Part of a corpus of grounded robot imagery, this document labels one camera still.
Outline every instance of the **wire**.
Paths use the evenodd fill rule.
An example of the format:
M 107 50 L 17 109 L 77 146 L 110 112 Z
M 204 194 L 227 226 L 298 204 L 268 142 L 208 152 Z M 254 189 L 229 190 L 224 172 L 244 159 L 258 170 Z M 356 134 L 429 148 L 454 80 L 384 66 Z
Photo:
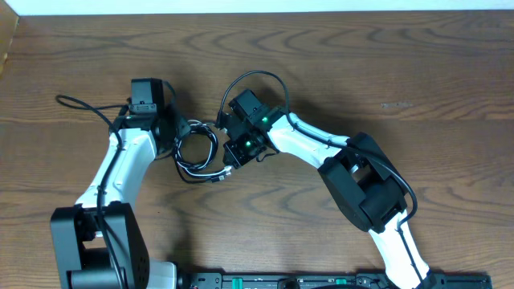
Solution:
M 76 104 L 80 104 L 80 105 L 82 105 L 82 108 L 78 108 L 78 107 L 76 107 L 74 105 L 66 104 L 61 99 L 69 100 L 69 101 L 74 102 Z M 102 207 L 104 205 L 103 201 L 104 201 L 104 194 L 105 194 L 105 186 L 107 185 L 109 174 L 112 172 L 112 168 L 114 167 L 114 165 L 116 163 L 116 160 L 120 156 L 121 150 L 123 148 L 123 145 L 122 145 L 123 141 L 121 139 L 120 133 L 114 127 L 114 124 L 112 124 L 112 122 L 107 117 L 105 117 L 104 114 L 102 114 L 100 112 L 100 109 L 118 108 L 118 107 L 123 107 L 123 106 L 111 105 L 111 106 L 108 106 L 108 107 L 100 107 L 100 109 L 99 109 L 99 108 L 94 108 L 93 106 L 91 106 L 89 104 L 86 104 L 82 100 L 76 99 L 75 97 L 61 96 L 61 95 L 56 96 L 55 100 L 59 104 L 62 104 L 65 107 L 68 107 L 68 108 L 85 109 L 85 110 L 90 110 L 90 111 L 94 112 L 95 114 L 97 114 L 97 116 L 99 116 L 109 126 L 109 131 L 114 133 L 114 135 L 116 136 L 116 139 L 118 140 L 118 145 L 116 147 L 116 152 L 114 153 L 114 156 L 112 157 L 112 160 L 109 163 L 109 166 L 105 170 L 105 174 L 102 177 L 102 181 L 100 182 L 100 185 L 97 188 L 98 189 L 98 194 L 97 194 L 97 198 L 96 198 L 96 216 L 98 218 L 98 226 L 100 227 L 100 231 L 102 232 L 102 235 L 104 236 L 105 246 L 107 247 L 107 251 L 109 253 L 109 256 L 110 256 L 110 258 L 112 260 L 112 263 L 113 263 L 113 266 L 114 266 L 114 271 L 116 272 L 116 277 L 117 277 L 117 280 L 118 280 L 118 285 L 120 285 L 120 288 L 123 289 L 123 288 L 125 288 L 124 281 L 123 281 L 123 275 L 122 275 L 122 272 L 121 272 L 120 264 L 118 263 L 118 259 L 116 258 L 116 254 L 114 253 L 114 248 L 112 247 L 111 240 L 109 238 L 109 235 L 108 235 L 108 232 L 107 232 L 107 229 L 106 229 L 107 222 L 104 219 L 104 212 L 102 211 Z
M 223 114 L 223 107 L 225 106 L 225 101 L 226 101 L 226 98 L 228 97 L 228 94 L 230 92 L 230 90 L 243 78 L 249 76 L 249 75 L 254 75 L 254 74 L 264 74 L 264 75 L 269 75 L 275 79 L 277 79 L 280 84 L 282 84 L 282 88 L 284 89 L 286 95 L 288 96 L 289 98 L 289 90 L 288 90 L 288 87 L 286 86 L 286 84 L 280 79 L 279 76 L 277 76 L 276 74 L 274 73 L 271 73 L 269 71 L 249 71 L 243 75 L 241 75 L 240 77 L 238 77 L 237 79 L 235 79 L 231 84 L 230 86 L 226 89 L 225 91 L 225 94 L 223 95 L 223 98 L 222 98 L 222 104 L 220 105 L 219 107 L 219 111 L 218 111 L 218 117 L 216 118 L 216 127 L 217 128 L 220 128 L 220 124 L 221 124 L 221 121 L 222 121 L 222 114 Z
M 210 129 L 209 125 L 214 125 L 211 122 L 202 123 L 200 120 L 188 120 L 188 123 L 190 123 L 190 133 L 179 140 L 175 146 L 172 149 L 172 152 L 168 154 L 166 157 L 173 157 L 175 160 L 175 165 L 177 167 L 177 171 L 181 177 L 181 179 L 187 183 L 203 183 L 208 181 L 221 181 L 222 177 L 224 178 L 227 174 L 230 173 L 231 167 L 225 167 L 224 169 L 221 169 L 214 173 L 199 173 L 202 170 L 206 169 L 208 165 L 216 158 L 216 152 L 218 151 L 218 138 L 216 137 L 216 134 Z M 186 160 L 184 160 L 184 157 L 182 156 L 182 144 L 185 138 L 192 134 L 198 134 L 202 136 L 206 136 L 210 140 L 210 149 L 209 149 L 209 155 L 207 158 L 203 161 L 199 161 L 196 163 L 191 163 Z M 187 181 L 183 175 L 182 171 L 187 174 L 189 177 L 202 179 L 202 181 Z
M 79 109 L 79 110 L 91 110 L 89 108 L 80 107 L 80 106 L 76 106 L 73 104 L 67 104 L 61 100 L 62 98 L 69 100 L 68 97 L 70 97 L 70 96 L 57 95 L 57 96 L 55 96 L 55 101 L 57 101 L 58 104 L 65 106 L 67 108 L 73 108 L 73 109 Z M 126 106 L 127 106 L 127 104 L 111 104 L 111 105 L 105 105 L 105 106 L 101 106 L 101 107 L 92 107 L 92 108 L 94 108 L 96 110 L 104 110 L 104 109 L 110 109 L 110 108 L 123 108 Z
M 406 241 L 405 241 L 405 239 L 403 237 L 403 231 L 402 231 L 402 228 L 401 228 L 401 225 L 404 224 L 405 222 L 409 221 L 416 214 L 416 212 L 418 211 L 418 199 L 416 198 L 416 194 L 414 193 L 414 190 L 405 181 L 405 179 L 402 176 L 400 176 L 400 174 L 395 169 L 393 169 L 392 165 L 388 161 L 382 160 L 381 157 L 375 155 L 374 153 L 366 152 L 366 151 L 363 151 L 363 150 L 360 150 L 360 149 L 356 149 L 356 148 L 352 148 L 352 147 L 349 147 L 349 146 L 346 146 L 346 145 L 342 145 L 342 144 L 336 144 L 336 143 L 331 142 L 330 140 L 325 140 L 323 138 L 320 138 L 318 136 L 315 136 L 315 135 L 311 134 L 310 132 L 307 132 L 306 130 L 303 130 L 298 125 L 298 123 L 293 122 L 292 119 L 291 119 L 291 116 L 290 116 L 290 112 L 291 111 L 289 109 L 289 107 L 290 107 L 289 90 L 288 90 L 288 87 L 285 84 L 285 82 L 279 76 L 277 76 L 274 73 L 268 72 L 268 71 L 249 71 L 249 72 L 241 75 L 240 77 L 238 77 L 236 80 L 234 80 L 234 82 L 232 82 L 230 84 L 230 86 L 228 87 L 228 89 L 225 91 L 225 95 L 222 98 L 222 103 L 221 103 L 221 106 L 219 108 L 218 119 L 216 120 L 216 125 L 219 127 L 219 125 L 221 124 L 221 118 L 222 118 L 222 114 L 223 114 L 223 112 L 222 112 L 223 106 L 225 105 L 225 101 L 226 101 L 226 98 L 227 98 L 230 90 L 241 79 L 244 79 L 245 77 L 247 77 L 249 75 L 253 75 L 253 74 L 269 75 L 269 76 L 275 78 L 282 85 L 282 88 L 284 89 L 285 104 L 286 104 L 285 105 L 285 115 L 286 115 L 286 118 L 288 120 L 288 123 L 295 130 L 297 130 L 298 132 L 304 134 L 305 136 L 308 136 L 308 137 L 312 138 L 313 140 L 319 141 L 320 143 L 322 143 L 324 145 L 332 146 L 334 148 L 339 148 L 341 150 L 345 150 L 347 152 L 354 153 L 354 154 L 356 154 L 358 156 L 365 157 L 366 159 L 368 159 L 368 161 L 373 161 L 373 162 L 379 164 L 381 167 L 383 167 L 388 172 L 390 172 L 391 175 L 394 177 L 394 179 L 396 179 L 403 186 L 403 188 L 407 191 L 407 193 L 409 193 L 410 197 L 412 198 L 412 210 L 407 214 L 406 217 L 404 217 L 400 222 L 398 222 L 397 232 L 402 237 L 402 241 L 404 243 L 404 246 L 405 246 L 405 248 L 407 250 L 408 255 L 410 256 L 410 261 L 412 262 L 412 266 L 414 267 L 414 270 L 416 271 L 416 274 L 418 275 L 419 280 L 421 281 L 421 283 L 423 283 L 421 275 L 419 274 L 418 268 L 416 266 L 416 263 L 414 262 L 414 259 L 412 258 L 412 254 L 410 253 L 410 249 L 407 246 L 407 243 L 406 243 Z
M 273 157 L 273 156 L 276 156 L 277 154 L 278 154 L 278 153 L 267 153 L 267 154 L 265 154 L 265 155 L 264 155 L 264 157 L 263 157 L 262 159 L 259 159 L 259 156 L 257 156 L 257 157 L 255 158 L 255 160 L 256 160 L 257 162 L 263 162 L 265 158 L 267 158 L 267 157 Z

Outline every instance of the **white wall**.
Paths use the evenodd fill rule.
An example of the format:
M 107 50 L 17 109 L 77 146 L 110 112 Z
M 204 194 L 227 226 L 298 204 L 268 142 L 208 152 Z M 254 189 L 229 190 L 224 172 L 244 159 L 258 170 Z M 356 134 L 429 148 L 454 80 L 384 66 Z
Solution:
M 6 0 L 18 15 L 500 10 L 514 0 Z

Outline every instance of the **wooden table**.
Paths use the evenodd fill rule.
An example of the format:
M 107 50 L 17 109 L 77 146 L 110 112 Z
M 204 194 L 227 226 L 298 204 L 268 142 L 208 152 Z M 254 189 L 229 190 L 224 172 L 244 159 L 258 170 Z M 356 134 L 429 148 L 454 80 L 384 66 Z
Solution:
M 432 268 L 514 287 L 514 12 L 25 17 L 9 56 L 1 288 L 59 285 L 50 216 L 74 204 L 107 149 L 105 124 L 55 94 L 118 104 L 130 79 L 151 76 L 171 82 L 188 117 L 213 119 L 230 82 L 255 69 L 284 79 L 307 122 L 377 140 L 418 195 L 410 227 Z M 245 80 L 232 96 L 244 88 L 284 102 L 272 79 Z M 137 221 L 152 257 L 184 267 L 384 267 L 316 170 L 285 154 L 208 185 L 184 184 L 171 160 L 156 162 Z

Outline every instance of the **black bracket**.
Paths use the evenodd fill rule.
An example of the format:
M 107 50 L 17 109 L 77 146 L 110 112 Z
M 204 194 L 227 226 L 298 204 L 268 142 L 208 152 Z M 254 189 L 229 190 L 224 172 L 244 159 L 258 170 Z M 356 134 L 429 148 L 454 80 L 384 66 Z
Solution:
M 223 163 L 239 169 L 268 147 L 273 149 L 267 139 L 267 132 L 271 125 L 284 115 L 284 110 L 270 109 L 249 89 L 231 100 L 229 106 L 234 115 L 222 114 L 218 125 L 218 128 L 226 129 L 226 134 L 230 138 L 223 145 Z
M 380 157 L 395 169 L 371 136 L 360 132 L 346 142 L 350 147 Z M 369 171 L 361 179 L 355 180 L 351 173 L 354 168 Z M 370 229 L 383 232 L 385 224 L 407 207 L 406 192 L 389 171 L 344 149 L 336 156 L 327 158 L 318 172 L 339 210 L 364 232 Z
M 127 288 L 146 288 L 149 255 L 130 204 L 113 202 L 103 210 L 122 279 Z M 96 208 L 58 208 L 51 216 L 50 227 L 62 288 L 119 287 L 107 249 L 86 249 L 84 245 L 99 230 Z
M 163 81 L 160 79 L 132 79 L 130 115 L 118 116 L 114 120 L 114 127 L 140 128 L 152 132 L 157 152 L 170 150 L 191 130 L 186 118 L 177 109 L 174 91 L 172 97 L 166 104 Z

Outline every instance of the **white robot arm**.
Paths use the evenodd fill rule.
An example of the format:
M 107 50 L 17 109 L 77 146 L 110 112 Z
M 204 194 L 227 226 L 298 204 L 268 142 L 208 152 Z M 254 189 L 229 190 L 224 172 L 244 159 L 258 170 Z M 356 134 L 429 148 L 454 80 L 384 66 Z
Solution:
M 353 140 L 324 132 L 292 112 L 268 108 L 248 90 L 229 106 L 235 116 L 224 116 L 230 137 L 224 144 L 226 165 L 240 168 L 266 147 L 299 157 L 318 169 L 347 219 L 371 234 L 384 259 L 385 272 L 396 286 L 416 288 L 427 277 L 429 267 L 420 257 L 406 222 L 401 225 L 405 243 L 398 232 L 399 222 L 407 216 L 404 189 L 377 163 L 342 149 L 352 141 L 353 150 L 361 145 L 386 159 L 371 137 L 361 134 Z M 354 173 L 365 166 L 371 168 L 373 177 L 353 180 Z
M 109 174 L 107 186 L 104 189 L 104 206 L 118 201 L 128 203 L 135 211 L 136 198 L 141 188 L 141 182 L 149 165 L 157 156 L 157 146 L 152 132 L 140 128 L 125 128 L 119 131 L 123 140 L 123 150 Z M 98 170 L 93 182 L 86 192 L 75 203 L 82 208 L 96 208 L 97 187 L 114 156 L 118 140 L 111 134 L 109 148 L 104 161 Z M 96 231 L 96 237 L 102 237 L 100 231 Z M 148 289 L 175 289 L 177 284 L 177 268 L 170 262 L 162 262 L 153 258 L 149 259 Z M 84 281 L 87 287 L 94 287 L 90 279 Z

